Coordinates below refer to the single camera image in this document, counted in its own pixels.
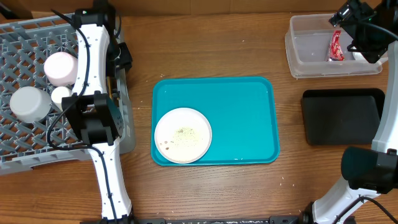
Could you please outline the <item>white napkin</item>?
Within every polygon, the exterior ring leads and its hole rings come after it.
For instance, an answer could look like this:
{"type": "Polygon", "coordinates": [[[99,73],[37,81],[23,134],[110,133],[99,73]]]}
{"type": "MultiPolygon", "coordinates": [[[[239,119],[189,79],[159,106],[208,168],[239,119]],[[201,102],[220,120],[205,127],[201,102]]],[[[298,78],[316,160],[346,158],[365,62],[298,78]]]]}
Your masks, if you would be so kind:
{"type": "Polygon", "coordinates": [[[361,52],[352,52],[352,54],[355,60],[366,61],[361,52]]]}

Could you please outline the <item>red sauce packet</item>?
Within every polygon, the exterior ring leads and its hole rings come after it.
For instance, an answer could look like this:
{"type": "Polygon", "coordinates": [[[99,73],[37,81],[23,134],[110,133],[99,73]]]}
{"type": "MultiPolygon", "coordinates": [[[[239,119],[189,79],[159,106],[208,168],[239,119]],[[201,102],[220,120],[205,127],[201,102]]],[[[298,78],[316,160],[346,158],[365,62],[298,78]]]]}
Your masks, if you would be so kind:
{"type": "Polygon", "coordinates": [[[343,50],[340,45],[340,36],[341,36],[341,31],[335,30],[330,39],[330,43],[328,46],[328,51],[326,55],[327,62],[343,61],[345,59],[343,50]]]}

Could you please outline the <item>small white bowl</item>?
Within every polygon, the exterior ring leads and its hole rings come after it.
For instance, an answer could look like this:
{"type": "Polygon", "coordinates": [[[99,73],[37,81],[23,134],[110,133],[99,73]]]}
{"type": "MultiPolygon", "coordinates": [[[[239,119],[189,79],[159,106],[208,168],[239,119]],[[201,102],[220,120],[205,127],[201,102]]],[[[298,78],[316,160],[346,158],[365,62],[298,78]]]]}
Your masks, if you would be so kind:
{"type": "Polygon", "coordinates": [[[44,62],[44,72],[52,85],[73,85],[77,78],[78,59],[66,52],[57,52],[44,62]]]}

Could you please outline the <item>white cup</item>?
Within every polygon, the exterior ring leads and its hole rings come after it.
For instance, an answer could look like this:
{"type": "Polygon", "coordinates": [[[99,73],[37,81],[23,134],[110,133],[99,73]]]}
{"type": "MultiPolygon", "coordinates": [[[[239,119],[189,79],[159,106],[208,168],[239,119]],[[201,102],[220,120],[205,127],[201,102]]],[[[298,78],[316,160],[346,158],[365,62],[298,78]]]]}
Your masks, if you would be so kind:
{"type": "Polygon", "coordinates": [[[57,108],[63,111],[62,99],[65,97],[69,97],[71,95],[72,95],[71,89],[65,86],[58,86],[52,91],[50,97],[52,102],[57,106],[57,108]]]}

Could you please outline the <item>grey metal bowl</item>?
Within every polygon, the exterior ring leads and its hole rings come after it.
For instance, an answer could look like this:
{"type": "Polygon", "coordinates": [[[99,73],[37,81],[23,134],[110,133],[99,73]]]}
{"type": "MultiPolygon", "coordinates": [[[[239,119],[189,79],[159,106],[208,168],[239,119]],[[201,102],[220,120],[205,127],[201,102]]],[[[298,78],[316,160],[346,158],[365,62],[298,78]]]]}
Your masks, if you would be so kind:
{"type": "Polygon", "coordinates": [[[11,111],[24,123],[33,123],[44,119],[51,109],[50,95],[32,86],[25,86],[12,94],[11,111]]]}

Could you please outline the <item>wooden chopstick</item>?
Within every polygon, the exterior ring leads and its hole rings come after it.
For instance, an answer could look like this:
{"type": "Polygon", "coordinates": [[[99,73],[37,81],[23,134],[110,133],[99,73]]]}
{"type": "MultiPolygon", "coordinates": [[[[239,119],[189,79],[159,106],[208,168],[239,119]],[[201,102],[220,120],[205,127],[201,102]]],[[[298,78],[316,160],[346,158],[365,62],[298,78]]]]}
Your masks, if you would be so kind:
{"type": "Polygon", "coordinates": [[[107,91],[110,98],[113,97],[113,78],[106,77],[107,91]]]}

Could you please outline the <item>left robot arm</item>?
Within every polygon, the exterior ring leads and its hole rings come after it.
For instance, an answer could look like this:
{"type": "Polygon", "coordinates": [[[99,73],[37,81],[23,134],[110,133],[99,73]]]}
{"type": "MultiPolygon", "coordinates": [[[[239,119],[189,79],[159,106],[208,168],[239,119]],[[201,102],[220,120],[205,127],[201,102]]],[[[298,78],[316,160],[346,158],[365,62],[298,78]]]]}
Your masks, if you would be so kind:
{"type": "Polygon", "coordinates": [[[118,42],[121,18],[108,1],[94,1],[67,21],[78,38],[78,75],[72,95],[62,99],[62,114],[93,160],[102,202],[100,222],[133,223],[119,154],[127,119],[116,74],[132,65],[127,45],[118,42]]]}

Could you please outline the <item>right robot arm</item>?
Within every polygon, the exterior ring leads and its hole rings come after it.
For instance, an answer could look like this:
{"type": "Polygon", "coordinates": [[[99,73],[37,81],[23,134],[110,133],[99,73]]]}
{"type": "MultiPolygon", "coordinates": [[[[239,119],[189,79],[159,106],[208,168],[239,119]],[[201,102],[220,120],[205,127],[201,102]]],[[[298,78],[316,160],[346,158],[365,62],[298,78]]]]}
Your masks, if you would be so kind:
{"type": "Polygon", "coordinates": [[[342,176],[322,198],[308,204],[297,221],[344,223],[359,207],[372,202],[396,223],[376,197],[397,188],[397,1],[383,0],[375,8],[361,1],[346,1],[329,22],[352,37],[348,51],[360,53],[367,62],[376,63],[387,54],[387,93],[371,148],[346,148],[342,176]]]}

